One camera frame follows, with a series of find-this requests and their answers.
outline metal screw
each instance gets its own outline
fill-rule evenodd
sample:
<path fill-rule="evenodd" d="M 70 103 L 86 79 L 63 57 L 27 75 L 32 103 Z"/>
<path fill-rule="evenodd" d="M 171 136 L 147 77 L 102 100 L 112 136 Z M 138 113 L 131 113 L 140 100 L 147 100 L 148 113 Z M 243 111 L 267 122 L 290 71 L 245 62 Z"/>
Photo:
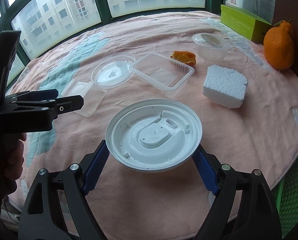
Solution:
<path fill-rule="evenodd" d="M 79 168 L 79 164 L 76 164 L 76 163 L 74 163 L 70 166 L 70 170 L 72 170 L 72 171 L 75 171 L 78 168 Z"/>
<path fill-rule="evenodd" d="M 223 165 L 221 166 L 221 168 L 222 168 L 224 171 L 228 171 L 228 170 L 230 170 L 230 166 L 229 166 L 228 164 L 223 164 Z"/>
<path fill-rule="evenodd" d="M 254 173 L 257 175 L 257 176 L 260 176 L 262 174 L 262 172 L 260 170 L 254 170 Z"/>
<path fill-rule="evenodd" d="M 47 170 L 46 169 L 41 169 L 41 170 L 39 170 L 39 175 L 43 175 L 43 174 L 45 174 L 47 172 Z"/>

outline green plastic basket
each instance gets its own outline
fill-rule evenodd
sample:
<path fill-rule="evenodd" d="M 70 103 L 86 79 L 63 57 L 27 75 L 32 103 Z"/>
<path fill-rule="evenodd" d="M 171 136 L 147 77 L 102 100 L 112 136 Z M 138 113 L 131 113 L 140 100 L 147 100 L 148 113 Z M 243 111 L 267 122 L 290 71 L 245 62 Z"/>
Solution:
<path fill-rule="evenodd" d="M 298 222 L 298 158 L 278 184 L 276 206 L 284 238 Z"/>

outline green box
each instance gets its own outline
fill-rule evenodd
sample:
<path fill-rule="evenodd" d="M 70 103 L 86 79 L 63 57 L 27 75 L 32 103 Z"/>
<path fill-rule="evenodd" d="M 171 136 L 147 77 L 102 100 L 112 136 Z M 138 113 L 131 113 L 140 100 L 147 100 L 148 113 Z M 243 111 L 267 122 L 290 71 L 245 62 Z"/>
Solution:
<path fill-rule="evenodd" d="M 221 22 L 254 43 L 264 42 L 271 24 L 259 16 L 232 6 L 221 5 Z"/>

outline round plastic container lid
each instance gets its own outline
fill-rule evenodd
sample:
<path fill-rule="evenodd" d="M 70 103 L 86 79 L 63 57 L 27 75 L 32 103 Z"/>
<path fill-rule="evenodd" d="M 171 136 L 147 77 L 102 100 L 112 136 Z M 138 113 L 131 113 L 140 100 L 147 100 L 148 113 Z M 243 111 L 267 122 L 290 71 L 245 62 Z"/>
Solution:
<path fill-rule="evenodd" d="M 215 34 L 198 33 L 193 35 L 192 38 L 196 44 L 208 49 L 225 50 L 229 48 L 229 43 Z"/>
<path fill-rule="evenodd" d="M 120 163 L 138 171 L 160 172 L 185 162 L 202 138 L 199 117 L 167 99 L 134 103 L 108 124 L 106 143 Z"/>
<path fill-rule="evenodd" d="M 102 88 L 117 87 L 132 77 L 130 65 L 135 61 L 132 54 L 124 52 L 107 56 L 97 67 L 91 68 L 89 77 Z"/>

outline foam block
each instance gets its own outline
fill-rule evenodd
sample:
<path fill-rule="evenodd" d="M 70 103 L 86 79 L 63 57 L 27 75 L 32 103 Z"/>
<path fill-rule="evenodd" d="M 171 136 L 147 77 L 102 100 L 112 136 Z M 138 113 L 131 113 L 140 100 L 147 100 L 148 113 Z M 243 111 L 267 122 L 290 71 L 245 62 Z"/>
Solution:
<path fill-rule="evenodd" d="M 244 101 L 247 83 L 238 71 L 212 65 L 208 67 L 202 93 L 214 103 L 238 108 Z"/>

